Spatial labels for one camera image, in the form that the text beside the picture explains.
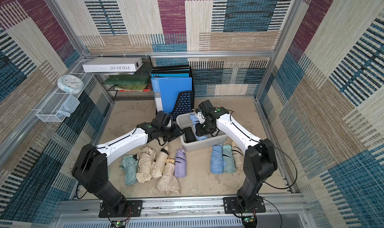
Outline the light blue umbrella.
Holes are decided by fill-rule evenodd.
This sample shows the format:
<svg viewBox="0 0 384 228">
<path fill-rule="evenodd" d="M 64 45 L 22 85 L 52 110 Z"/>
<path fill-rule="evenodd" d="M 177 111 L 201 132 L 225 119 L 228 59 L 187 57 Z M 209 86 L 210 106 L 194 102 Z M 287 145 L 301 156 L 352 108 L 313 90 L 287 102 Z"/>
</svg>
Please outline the light blue umbrella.
<svg viewBox="0 0 384 228">
<path fill-rule="evenodd" d="M 190 113 L 190 119 L 192 121 L 192 124 L 193 124 L 193 131 L 195 132 L 195 137 L 198 141 L 202 141 L 202 140 L 205 140 L 207 139 L 207 136 L 198 136 L 197 135 L 197 129 L 196 129 L 196 125 L 200 123 L 199 119 L 196 117 L 196 113 L 195 112 L 192 112 Z"/>
</svg>

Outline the beige umbrella black tip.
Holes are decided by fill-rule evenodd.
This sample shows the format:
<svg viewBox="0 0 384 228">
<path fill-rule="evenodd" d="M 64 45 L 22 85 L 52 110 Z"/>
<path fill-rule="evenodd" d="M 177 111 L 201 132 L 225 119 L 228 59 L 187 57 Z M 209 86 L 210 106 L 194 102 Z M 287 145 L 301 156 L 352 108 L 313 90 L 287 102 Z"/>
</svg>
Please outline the beige umbrella black tip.
<svg viewBox="0 0 384 228">
<path fill-rule="evenodd" d="M 156 179 L 162 176 L 163 170 L 165 168 L 165 164 L 167 159 L 169 158 L 169 155 L 170 153 L 169 153 L 168 146 L 165 146 L 160 150 L 158 156 L 156 157 L 155 163 L 151 168 L 152 178 Z"/>
</svg>

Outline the beige umbrella wooden handle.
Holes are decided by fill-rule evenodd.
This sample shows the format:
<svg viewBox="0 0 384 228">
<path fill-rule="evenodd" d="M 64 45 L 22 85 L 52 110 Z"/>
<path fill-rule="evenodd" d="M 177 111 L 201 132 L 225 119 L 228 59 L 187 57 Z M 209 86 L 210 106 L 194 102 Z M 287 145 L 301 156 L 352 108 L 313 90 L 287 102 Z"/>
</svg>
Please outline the beige umbrella wooden handle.
<svg viewBox="0 0 384 228">
<path fill-rule="evenodd" d="M 175 160 L 167 159 L 165 163 L 165 167 L 163 170 L 163 174 L 160 177 L 157 183 L 157 190 L 165 195 L 170 195 L 171 193 L 181 193 L 181 188 L 179 181 L 174 175 L 175 172 Z"/>
</svg>

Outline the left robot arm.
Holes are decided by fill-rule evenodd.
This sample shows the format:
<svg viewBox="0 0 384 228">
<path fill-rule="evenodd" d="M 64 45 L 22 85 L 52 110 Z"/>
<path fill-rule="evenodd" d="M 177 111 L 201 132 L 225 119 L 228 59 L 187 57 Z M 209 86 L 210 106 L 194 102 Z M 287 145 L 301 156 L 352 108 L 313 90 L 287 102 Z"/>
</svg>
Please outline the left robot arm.
<svg viewBox="0 0 384 228">
<path fill-rule="evenodd" d="M 132 208 L 125 196 L 109 181 L 108 166 L 132 149 L 146 145 L 152 140 L 170 142 L 182 136 L 184 131 L 173 123 L 172 115 L 157 113 L 150 122 L 138 124 L 131 132 L 110 142 L 82 147 L 72 169 L 72 176 L 87 192 L 102 201 L 100 218 L 128 217 Z"/>
</svg>

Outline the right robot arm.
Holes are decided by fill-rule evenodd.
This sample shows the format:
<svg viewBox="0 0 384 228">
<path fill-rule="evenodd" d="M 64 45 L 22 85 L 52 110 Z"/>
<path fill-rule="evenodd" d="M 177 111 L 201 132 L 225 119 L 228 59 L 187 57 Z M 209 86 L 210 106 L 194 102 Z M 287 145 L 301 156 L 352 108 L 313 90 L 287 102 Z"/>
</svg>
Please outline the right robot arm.
<svg viewBox="0 0 384 228">
<path fill-rule="evenodd" d="M 222 131 L 238 145 L 244 155 L 243 171 L 246 178 L 235 200 L 224 198 L 226 213 L 265 213 L 266 200 L 259 195 L 259 191 L 278 168 L 275 151 L 282 150 L 275 147 L 271 140 L 253 135 L 233 118 L 232 112 L 224 107 L 214 107 L 210 100 L 199 104 L 197 117 L 198 136 Z"/>
</svg>

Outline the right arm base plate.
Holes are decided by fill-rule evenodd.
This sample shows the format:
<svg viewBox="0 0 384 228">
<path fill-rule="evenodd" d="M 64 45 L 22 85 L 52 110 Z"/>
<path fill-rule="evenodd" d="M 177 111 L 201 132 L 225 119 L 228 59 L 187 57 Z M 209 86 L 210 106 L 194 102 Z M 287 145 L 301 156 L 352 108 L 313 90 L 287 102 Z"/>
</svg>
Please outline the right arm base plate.
<svg viewBox="0 0 384 228">
<path fill-rule="evenodd" d="M 256 201 L 251 205 L 250 208 L 241 208 L 237 202 L 236 197 L 224 197 L 224 210 L 225 214 L 244 214 L 244 213 L 265 213 L 266 207 L 264 200 L 261 196 L 256 196 Z"/>
</svg>

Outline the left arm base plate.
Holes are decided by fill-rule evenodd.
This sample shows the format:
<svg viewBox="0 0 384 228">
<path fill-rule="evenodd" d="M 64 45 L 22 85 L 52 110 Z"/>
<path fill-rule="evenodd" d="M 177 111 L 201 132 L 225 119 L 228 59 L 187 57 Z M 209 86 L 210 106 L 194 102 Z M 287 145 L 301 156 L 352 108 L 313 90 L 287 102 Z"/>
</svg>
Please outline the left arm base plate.
<svg viewBox="0 0 384 228">
<path fill-rule="evenodd" d="M 128 218 L 139 217 L 143 206 L 143 200 L 126 200 L 115 207 L 101 202 L 99 218 Z"/>
</svg>

